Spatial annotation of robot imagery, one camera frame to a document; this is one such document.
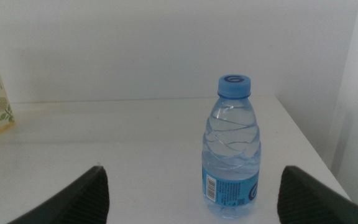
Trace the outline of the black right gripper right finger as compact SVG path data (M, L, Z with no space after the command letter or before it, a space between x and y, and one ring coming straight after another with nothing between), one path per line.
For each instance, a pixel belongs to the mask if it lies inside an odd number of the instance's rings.
M297 166L282 172L277 213L284 224L358 224L358 205Z

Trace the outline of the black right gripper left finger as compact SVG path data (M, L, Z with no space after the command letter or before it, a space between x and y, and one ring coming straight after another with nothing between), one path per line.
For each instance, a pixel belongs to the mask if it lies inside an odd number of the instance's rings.
M108 177L103 166L94 166L12 223L106 223L108 212Z

